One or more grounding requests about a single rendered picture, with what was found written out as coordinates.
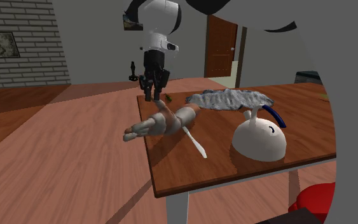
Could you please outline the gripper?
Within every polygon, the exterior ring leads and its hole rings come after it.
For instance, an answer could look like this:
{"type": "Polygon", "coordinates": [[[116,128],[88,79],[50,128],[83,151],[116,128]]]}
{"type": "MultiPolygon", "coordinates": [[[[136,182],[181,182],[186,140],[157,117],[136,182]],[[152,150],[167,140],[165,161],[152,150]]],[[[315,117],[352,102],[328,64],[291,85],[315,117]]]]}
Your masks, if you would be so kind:
{"type": "Polygon", "coordinates": [[[151,101],[151,89],[154,84],[154,100],[160,100],[162,89],[167,86],[170,72],[164,69],[165,53],[160,50],[148,50],[144,52],[144,75],[139,75],[139,84],[144,91],[145,101],[151,101]]]}

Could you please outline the black standing figure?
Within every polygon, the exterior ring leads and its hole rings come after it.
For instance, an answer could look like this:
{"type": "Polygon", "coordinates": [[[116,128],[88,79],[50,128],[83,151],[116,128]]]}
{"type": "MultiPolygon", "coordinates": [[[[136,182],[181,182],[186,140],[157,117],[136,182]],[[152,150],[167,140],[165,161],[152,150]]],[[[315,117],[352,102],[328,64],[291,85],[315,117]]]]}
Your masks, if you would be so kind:
{"type": "Polygon", "coordinates": [[[131,61],[130,69],[131,69],[131,75],[128,77],[128,79],[130,81],[137,81],[138,76],[135,74],[135,63],[134,63],[134,61],[131,61]]]}

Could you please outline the grey-blue crumpled cloth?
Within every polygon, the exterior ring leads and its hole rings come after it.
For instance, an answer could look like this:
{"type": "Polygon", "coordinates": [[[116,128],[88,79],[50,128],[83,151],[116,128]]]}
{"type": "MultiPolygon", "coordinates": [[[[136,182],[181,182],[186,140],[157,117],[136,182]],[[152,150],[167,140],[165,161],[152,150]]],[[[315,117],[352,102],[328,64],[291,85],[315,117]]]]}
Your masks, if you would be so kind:
{"type": "Polygon", "coordinates": [[[252,90],[204,90],[201,94],[193,94],[186,98],[186,103],[197,104],[203,109],[238,110],[254,108],[260,104],[273,106],[274,100],[257,91],[252,90]]]}

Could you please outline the brown door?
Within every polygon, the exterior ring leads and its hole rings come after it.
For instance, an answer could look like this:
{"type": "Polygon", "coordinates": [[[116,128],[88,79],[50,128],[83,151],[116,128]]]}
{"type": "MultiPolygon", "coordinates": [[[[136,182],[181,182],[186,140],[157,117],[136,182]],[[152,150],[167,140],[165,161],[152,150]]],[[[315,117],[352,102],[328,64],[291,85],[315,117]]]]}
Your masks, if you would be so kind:
{"type": "Polygon", "coordinates": [[[205,77],[231,76],[238,25],[215,16],[207,17],[205,77]]]}

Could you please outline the wooden table with white legs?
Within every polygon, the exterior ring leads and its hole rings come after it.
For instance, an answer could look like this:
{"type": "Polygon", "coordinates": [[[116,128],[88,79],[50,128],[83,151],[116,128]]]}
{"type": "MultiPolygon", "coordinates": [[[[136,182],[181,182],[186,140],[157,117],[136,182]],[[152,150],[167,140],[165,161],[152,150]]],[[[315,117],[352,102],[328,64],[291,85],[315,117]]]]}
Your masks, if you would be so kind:
{"type": "Polygon", "coordinates": [[[191,193],[270,176],[289,175],[291,202],[300,191],[298,171],[336,157],[333,116],[322,85],[297,83],[259,87],[271,97],[273,108],[286,124],[286,155],[276,162],[259,162],[239,154],[231,145],[234,131],[244,120],[242,110],[204,109],[189,126],[203,146],[203,158],[183,131],[170,136],[145,137],[154,195],[167,207],[188,202],[191,193]]]}

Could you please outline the dark box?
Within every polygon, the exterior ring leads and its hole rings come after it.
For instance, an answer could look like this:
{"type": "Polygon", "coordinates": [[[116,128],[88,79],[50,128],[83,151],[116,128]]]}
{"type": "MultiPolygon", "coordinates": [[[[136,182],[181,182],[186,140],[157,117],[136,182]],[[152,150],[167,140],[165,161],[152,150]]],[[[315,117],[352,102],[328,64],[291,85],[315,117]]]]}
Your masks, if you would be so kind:
{"type": "Polygon", "coordinates": [[[298,71],[295,76],[295,83],[316,83],[321,85],[322,81],[317,71],[298,71]]]}

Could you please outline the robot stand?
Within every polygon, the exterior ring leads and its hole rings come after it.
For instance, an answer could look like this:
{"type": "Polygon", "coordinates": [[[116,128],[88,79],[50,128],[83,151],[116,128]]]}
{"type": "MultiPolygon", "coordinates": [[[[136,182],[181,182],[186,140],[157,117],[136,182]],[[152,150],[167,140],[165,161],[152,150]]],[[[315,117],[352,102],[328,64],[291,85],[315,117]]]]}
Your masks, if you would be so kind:
{"type": "Polygon", "coordinates": [[[307,208],[301,208],[256,224],[322,224],[322,222],[307,208]]]}

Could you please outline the red rounded seat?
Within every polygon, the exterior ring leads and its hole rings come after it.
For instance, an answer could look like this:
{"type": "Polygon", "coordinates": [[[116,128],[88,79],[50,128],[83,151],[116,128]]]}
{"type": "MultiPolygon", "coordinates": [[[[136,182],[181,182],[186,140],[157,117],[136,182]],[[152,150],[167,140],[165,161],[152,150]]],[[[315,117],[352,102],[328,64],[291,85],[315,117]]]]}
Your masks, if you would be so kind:
{"type": "Polygon", "coordinates": [[[292,212],[307,208],[322,224],[324,224],[333,200],[335,182],[321,183],[302,190],[295,202],[289,206],[292,212]]]}

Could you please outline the small colourful wall picture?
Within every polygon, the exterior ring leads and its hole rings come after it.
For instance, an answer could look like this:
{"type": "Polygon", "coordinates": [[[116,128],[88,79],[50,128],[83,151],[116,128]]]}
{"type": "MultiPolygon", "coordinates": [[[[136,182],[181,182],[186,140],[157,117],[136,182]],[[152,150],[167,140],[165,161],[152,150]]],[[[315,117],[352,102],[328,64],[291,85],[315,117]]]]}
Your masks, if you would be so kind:
{"type": "Polygon", "coordinates": [[[125,31],[142,31],[143,25],[131,21],[126,14],[123,14],[123,28],[125,31]]]}

